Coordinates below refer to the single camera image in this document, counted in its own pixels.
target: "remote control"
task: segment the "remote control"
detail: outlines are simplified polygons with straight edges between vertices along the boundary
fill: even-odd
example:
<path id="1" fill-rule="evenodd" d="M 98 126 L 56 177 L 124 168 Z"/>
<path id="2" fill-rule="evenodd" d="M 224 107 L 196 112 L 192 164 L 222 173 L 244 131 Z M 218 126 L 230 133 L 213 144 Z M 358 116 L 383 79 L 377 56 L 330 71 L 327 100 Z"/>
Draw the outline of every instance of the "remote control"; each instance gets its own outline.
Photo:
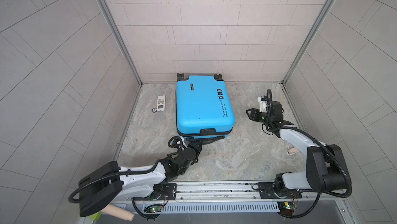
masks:
<path id="1" fill-rule="evenodd" d="M 166 96 L 158 96 L 157 111 L 164 111 L 165 104 L 166 104 Z"/>

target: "marble floor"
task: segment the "marble floor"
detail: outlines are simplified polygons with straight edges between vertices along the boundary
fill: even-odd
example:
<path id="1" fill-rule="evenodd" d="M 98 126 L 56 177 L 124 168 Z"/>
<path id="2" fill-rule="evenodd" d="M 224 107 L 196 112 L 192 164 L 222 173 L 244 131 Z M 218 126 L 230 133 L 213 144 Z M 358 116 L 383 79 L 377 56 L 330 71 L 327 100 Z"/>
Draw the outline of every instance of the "marble floor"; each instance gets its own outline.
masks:
<path id="1" fill-rule="evenodd" d="M 284 119 L 296 123 L 280 83 L 226 83 L 236 123 L 224 140 L 203 146 L 197 164 L 177 181 L 272 180 L 280 172 L 304 170 L 306 158 L 298 152 L 287 155 L 293 146 L 262 132 L 261 124 L 248 119 L 245 110 L 259 108 L 257 97 L 268 88 L 273 100 L 284 108 Z M 175 152 L 167 146 L 176 136 L 175 83 L 144 84 L 131 124 L 117 159 L 120 166 L 151 165 Z M 151 112 L 157 96 L 166 96 L 163 112 Z"/>

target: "blue suitcase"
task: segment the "blue suitcase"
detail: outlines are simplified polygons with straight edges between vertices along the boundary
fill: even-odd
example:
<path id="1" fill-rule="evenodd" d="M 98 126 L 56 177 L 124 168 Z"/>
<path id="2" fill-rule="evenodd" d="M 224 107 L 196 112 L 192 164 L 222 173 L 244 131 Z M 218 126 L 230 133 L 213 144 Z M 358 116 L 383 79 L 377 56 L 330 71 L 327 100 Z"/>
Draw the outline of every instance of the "blue suitcase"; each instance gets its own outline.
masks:
<path id="1" fill-rule="evenodd" d="M 177 75 L 176 126 L 186 141 L 203 139 L 209 144 L 225 138 L 236 121 L 221 74 Z"/>

